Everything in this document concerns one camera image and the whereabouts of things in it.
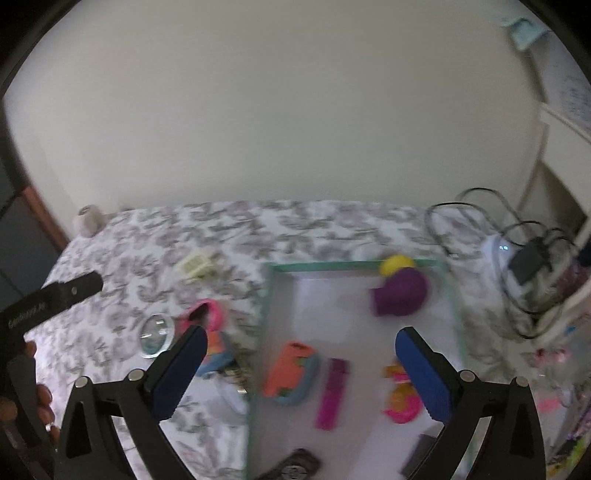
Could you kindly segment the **person's left hand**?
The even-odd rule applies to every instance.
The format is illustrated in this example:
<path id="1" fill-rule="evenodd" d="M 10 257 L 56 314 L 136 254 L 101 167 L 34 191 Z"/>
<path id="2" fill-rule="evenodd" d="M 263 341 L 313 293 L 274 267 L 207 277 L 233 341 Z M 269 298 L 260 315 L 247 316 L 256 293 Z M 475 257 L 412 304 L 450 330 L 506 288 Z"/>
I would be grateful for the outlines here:
<path id="1" fill-rule="evenodd" d="M 37 351 L 37 344 L 35 341 L 26 341 L 24 346 L 24 353 L 31 359 L 34 359 Z M 1 367 L 3 367 L 3 360 L 5 360 L 5 345 L 1 344 Z M 8 392 L 5 374 L 1 372 L 1 394 Z M 60 429 L 55 425 L 55 413 L 52 410 L 51 403 L 53 396 L 50 389 L 44 384 L 36 385 L 37 395 L 37 415 L 44 425 L 45 430 L 50 438 L 51 443 L 57 446 L 60 437 Z M 18 416 L 18 407 L 16 403 L 6 396 L 1 395 L 1 421 L 14 421 Z"/>

